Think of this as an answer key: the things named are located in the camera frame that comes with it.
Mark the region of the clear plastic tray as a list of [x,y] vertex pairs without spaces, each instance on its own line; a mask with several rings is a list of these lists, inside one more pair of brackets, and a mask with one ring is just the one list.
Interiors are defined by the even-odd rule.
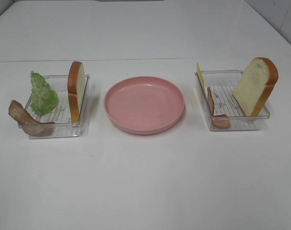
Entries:
[[209,130],[239,131],[260,130],[263,128],[265,121],[270,118],[269,110],[264,106],[258,116],[246,116],[233,97],[233,90],[242,76],[242,70],[203,70],[202,73],[206,93],[207,88],[211,88],[215,103],[214,115],[227,115],[231,123],[228,129],[219,129],[211,123],[213,117],[210,114],[208,96],[205,96],[198,75],[195,73],[196,90]]
[[85,89],[84,97],[81,106],[81,113],[79,121],[73,123],[71,121],[67,81],[68,75],[45,75],[46,82],[49,83],[50,88],[58,94],[59,103],[54,110],[46,115],[36,115],[31,108],[32,100],[28,99],[25,110],[30,116],[39,121],[38,125],[22,125],[18,124],[18,128],[24,130],[29,135],[30,139],[35,138],[66,138],[78,137],[88,130],[89,126],[89,85],[90,75],[85,74]]

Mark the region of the brown bacon strip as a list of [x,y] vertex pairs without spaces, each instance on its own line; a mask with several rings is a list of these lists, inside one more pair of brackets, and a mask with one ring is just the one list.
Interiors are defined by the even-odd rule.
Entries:
[[54,122],[39,122],[31,117],[31,115],[23,108],[22,104],[16,100],[11,100],[8,114],[23,126],[23,130],[26,134],[34,137],[47,137],[54,133],[54,128],[39,127],[38,125],[51,125]]

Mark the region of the right clear plastic tray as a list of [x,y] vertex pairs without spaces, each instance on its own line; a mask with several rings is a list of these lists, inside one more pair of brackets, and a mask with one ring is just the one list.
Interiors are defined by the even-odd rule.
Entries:
[[215,103],[214,115],[227,115],[231,123],[228,129],[219,129],[211,123],[213,117],[210,114],[208,96],[205,96],[198,75],[195,73],[196,90],[209,130],[239,131],[260,130],[263,128],[265,121],[270,118],[269,110],[264,106],[258,116],[246,116],[233,97],[233,90],[242,76],[242,70],[203,70],[202,73],[206,93],[207,88],[211,88]]

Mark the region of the pink round plate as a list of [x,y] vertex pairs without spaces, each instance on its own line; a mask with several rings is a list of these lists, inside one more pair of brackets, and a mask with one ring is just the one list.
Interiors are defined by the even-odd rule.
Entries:
[[169,129],[180,119],[184,108],[182,91],[172,82],[152,76],[120,81],[104,98],[110,121],[123,131],[138,135]]

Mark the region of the left clear plastic tray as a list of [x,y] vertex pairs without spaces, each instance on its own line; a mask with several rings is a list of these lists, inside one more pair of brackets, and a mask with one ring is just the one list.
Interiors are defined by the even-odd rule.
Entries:
[[31,108],[32,100],[28,99],[25,110],[30,116],[39,121],[38,125],[22,125],[18,124],[18,128],[24,130],[29,135],[30,139],[35,138],[66,138],[78,137],[88,130],[89,126],[89,85],[90,75],[85,74],[85,89],[84,97],[81,106],[81,113],[79,121],[73,123],[71,121],[67,81],[68,75],[45,75],[46,82],[49,83],[50,88],[58,94],[59,103],[54,110],[46,115],[36,115]]

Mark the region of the green lettuce leaf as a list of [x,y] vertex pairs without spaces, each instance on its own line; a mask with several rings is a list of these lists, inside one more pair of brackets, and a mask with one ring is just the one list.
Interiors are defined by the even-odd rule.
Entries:
[[45,115],[51,113],[58,105],[58,94],[51,90],[50,85],[45,78],[37,72],[31,71],[31,108],[37,115]]

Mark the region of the bread slice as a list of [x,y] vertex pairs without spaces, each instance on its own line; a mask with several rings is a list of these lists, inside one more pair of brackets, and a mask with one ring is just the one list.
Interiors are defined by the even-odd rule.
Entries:
[[70,106],[71,122],[76,123],[79,120],[81,106],[85,90],[84,66],[79,61],[74,61],[70,67],[67,89]]
[[268,58],[254,58],[245,68],[233,97],[246,116],[257,116],[279,79],[275,64]]

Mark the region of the yellow cheese slice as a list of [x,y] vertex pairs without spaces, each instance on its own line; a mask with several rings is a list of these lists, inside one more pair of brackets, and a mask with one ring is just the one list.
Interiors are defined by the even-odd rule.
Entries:
[[204,92],[204,94],[206,96],[207,93],[206,93],[206,89],[205,89],[205,81],[204,81],[203,73],[202,73],[202,71],[200,69],[199,63],[197,63],[197,75],[198,75],[198,79],[200,81],[202,90],[203,90],[203,92]]

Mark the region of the pink ham bacon slice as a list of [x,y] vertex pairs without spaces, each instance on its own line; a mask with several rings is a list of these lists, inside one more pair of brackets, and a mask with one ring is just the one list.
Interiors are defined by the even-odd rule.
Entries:
[[228,129],[231,125],[228,116],[227,115],[214,115],[215,103],[212,97],[212,92],[211,92],[210,87],[207,88],[207,96],[208,96],[208,105],[210,109],[210,114],[213,117],[213,119],[211,120],[211,123],[219,129]]

